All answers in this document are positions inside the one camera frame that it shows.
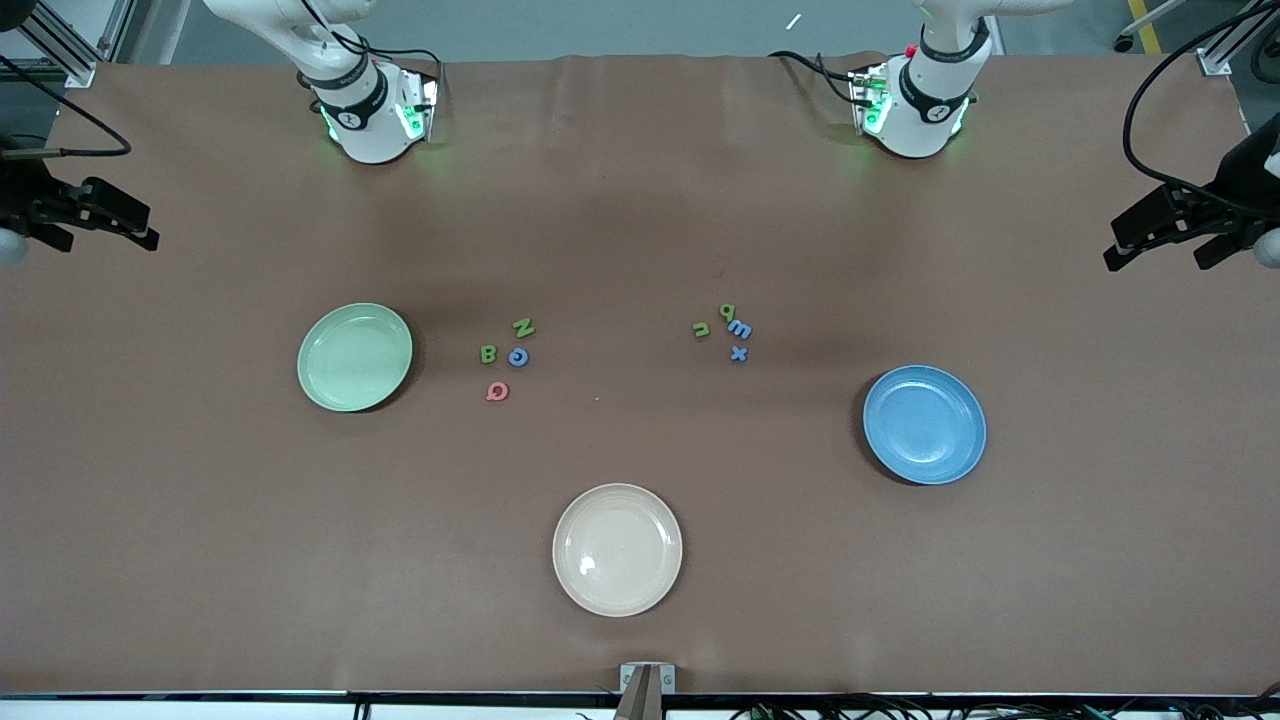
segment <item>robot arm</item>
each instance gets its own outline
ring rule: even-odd
[[[911,0],[924,14],[919,49],[855,78],[858,128],[904,158],[928,158],[960,131],[969,92],[991,56],[984,15],[1036,15],[1071,0]]]
[[[911,0],[924,13],[922,41],[940,53],[960,53],[978,33],[984,15],[1038,15],[1071,0]]]
[[[1270,218],[1165,183],[1111,220],[1116,240],[1103,254],[1107,269],[1116,272],[1147,250],[1206,234],[1215,237],[1194,254],[1202,270],[1249,249],[1267,268],[1280,268],[1280,114],[1224,155],[1204,190]]]
[[[436,81],[375,59],[347,24],[378,0],[205,0],[302,70],[329,136],[360,163],[387,163],[430,135]]]

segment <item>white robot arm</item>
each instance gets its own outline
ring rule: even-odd
[[[360,163],[387,163],[426,140],[433,78],[379,60],[348,23],[378,0],[205,0],[212,13],[270,42],[311,83],[329,136]]]
[[[854,97],[859,129],[904,158],[928,158],[960,131],[973,81],[991,56],[984,15],[1037,15],[1071,0],[911,0],[924,14],[920,45],[870,68]]]

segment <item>blue plate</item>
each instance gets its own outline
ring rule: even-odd
[[[906,365],[876,380],[863,429],[886,468],[925,486],[965,477],[987,447],[987,419],[973,391],[928,365]]]

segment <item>floor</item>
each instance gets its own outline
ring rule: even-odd
[[[1033,18],[1002,18],[1005,51],[1019,54],[1112,53],[1120,28],[1143,0],[1075,0]],[[174,64],[284,63],[273,47],[215,17],[201,0],[151,0],[140,13],[134,61]],[[1193,0],[1156,24],[1160,46],[1172,50],[1230,17],[1242,0]],[[424,6],[430,12],[424,12]],[[841,55],[864,49],[899,51],[919,36],[918,12],[906,0],[544,0],[536,12],[507,0],[383,0],[355,23],[383,47],[429,47],[447,61],[539,60],[562,55],[684,54],[765,55],[790,49]],[[1142,47],[1133,50],[1140,53]],[[1280,111],[1280,88],[1257,82],[1248,55],[1233,82],[1251,127]],[[29,87],[0,82],[0,127],[44,135],[52,102]]]

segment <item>metal frame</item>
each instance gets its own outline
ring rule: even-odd
[[[1265,1],[1266,0],[1249,0],[1240,13],[1247,13]],[[1204,47],[1196,50],[1196,56],[1201,64],[1201,72],[1206,76],[1231,74],[1231,58],[1243,50],[1249,41],[1252,41],[1253,37],[1261,32],[1277,14],[1280,14],[1280,9],[1260,13],[1236,26],[1235,29],[1222,31],[1215,35],[1208,44],[1204,45]]]
[[[18,26],[18,32],[67,73],[67,87],[92,85],[97,63],[106,60],[97,47],[42,1],[36,3],[31,17]]]

